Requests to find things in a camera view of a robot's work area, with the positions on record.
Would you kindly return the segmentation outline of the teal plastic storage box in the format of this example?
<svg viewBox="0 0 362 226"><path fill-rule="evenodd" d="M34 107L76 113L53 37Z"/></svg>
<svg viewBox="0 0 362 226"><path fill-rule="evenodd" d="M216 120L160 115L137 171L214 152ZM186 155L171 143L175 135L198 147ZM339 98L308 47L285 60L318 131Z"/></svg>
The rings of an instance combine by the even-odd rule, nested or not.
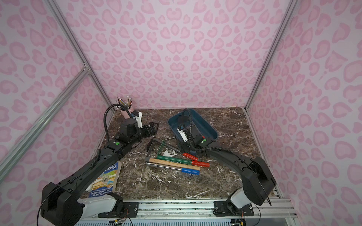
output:
<svg viewBox="0 0 362 226"><path fill-rule="evenodd" d="M218 132L194 109L189 109L192 115L192 129L193 132L198 129L201 135L212 139L218 139ZM178 128L183 126L182 112L172 116L168 119L168 125L179 141L183 141Z"/></svg>

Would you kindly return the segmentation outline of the wooden handle hammer tool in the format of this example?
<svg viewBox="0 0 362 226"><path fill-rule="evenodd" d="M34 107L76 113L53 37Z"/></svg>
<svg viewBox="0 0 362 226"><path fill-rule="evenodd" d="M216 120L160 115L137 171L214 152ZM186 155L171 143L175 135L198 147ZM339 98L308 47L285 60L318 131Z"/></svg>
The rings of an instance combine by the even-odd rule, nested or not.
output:
<svg viewBox="0 0 362 226"><path fill-rule="evenodd" d="M161 165L166 165L166 166L171 166L171 167L187 168L187 169L191 169L191 170L192 169L193 170L201 170L201 167L199 167L199 166L186 165L186 164L181 164L181 163L174 163L174 162L170 162L170 161L159 160L159 159L149 158L149 157L146 157L145 161L149 162L149 163L161 164Z"/></svg>

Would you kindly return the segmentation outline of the silver tool blue handle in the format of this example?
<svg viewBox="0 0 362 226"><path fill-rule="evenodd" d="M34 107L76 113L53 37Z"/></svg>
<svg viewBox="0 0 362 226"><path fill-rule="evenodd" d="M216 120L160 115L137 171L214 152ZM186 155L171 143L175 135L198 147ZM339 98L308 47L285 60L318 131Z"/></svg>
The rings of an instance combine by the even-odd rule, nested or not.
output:
<svg viewBox="0 0 362 226"><path fill-rule="evenodd" d="M194 169L172 167L172 166L166 166L166 165L155 164L155 163L145 163L145 164L147 166L156 167L156 168L160 168L160 169L170 169L170 170L172 169L172 170L177 170L177 171L181 171L183 173L188 173L188 174L193 174L193 175L199 175L200 174L199 170L194 170Z"/></svg>

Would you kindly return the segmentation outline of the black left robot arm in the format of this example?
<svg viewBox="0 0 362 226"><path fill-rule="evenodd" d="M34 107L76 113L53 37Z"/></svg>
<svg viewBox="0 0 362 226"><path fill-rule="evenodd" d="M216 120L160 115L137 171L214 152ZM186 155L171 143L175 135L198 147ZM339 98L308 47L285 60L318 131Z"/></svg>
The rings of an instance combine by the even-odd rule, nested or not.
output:
<svg viewBox="0 0 362 226"><path fill-rule="evenodd" d="M119 132L110 139L107 114L114 107L125 111L128 117L121 122ZM51 182L43 188L36 223L39 223L40 217L55 226L74 226L79 220L93 215L127 217L123 198L113 192L87 198L82 202L79 199L101 173L125 157L142 139L157 134L159 123L150 122L148 125L142 125L137 117L141 117L141 114L130 113L128 108L121 104L113 104L106 109L103 123L107 143L102 149L97 150L94 158L71 176L57 184Z"/></svg>

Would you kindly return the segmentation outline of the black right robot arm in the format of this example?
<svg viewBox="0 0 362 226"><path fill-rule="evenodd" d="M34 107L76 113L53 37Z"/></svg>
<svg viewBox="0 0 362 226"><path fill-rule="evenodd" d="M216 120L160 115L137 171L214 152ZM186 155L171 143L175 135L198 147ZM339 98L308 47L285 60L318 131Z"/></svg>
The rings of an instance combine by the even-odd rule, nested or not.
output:
<svg viewBox="0 0 362 226"><path fill-rule="evenodd" d="M228 213L236 215L251 203L261 206L267 201L271 205L269 195L277 182L263 158L238 154L222 147L217 140L203 135L194 124L190 109L183 109L180 117L182 126L186 129L186 148L223 163L241 177L242 188L234 191L226 200Z"/></svg>

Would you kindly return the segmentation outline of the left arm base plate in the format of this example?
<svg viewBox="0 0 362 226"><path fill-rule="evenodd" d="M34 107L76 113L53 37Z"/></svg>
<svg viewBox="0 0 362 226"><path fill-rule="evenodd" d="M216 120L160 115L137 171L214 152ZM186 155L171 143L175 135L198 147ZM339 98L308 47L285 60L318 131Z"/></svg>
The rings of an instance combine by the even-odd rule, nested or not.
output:
<svg viewBox="0 0 362 226"><path fill-rule="evenodd" d="M113 210L98 214L98 218L137 217L139 202L117 202Z"/></svg>

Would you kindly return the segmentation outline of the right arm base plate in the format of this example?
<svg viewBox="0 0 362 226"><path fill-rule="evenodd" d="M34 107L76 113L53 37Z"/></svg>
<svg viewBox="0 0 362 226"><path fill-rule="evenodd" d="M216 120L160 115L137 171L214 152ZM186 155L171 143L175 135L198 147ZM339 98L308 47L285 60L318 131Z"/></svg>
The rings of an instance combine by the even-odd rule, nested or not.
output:
<svg viewBox="0 0 362 226"><path fill-rule="evenodd" d="M237 208L230 201L214 201L213 214L217 217L251 217L254 210L251 204Z"/></svg>

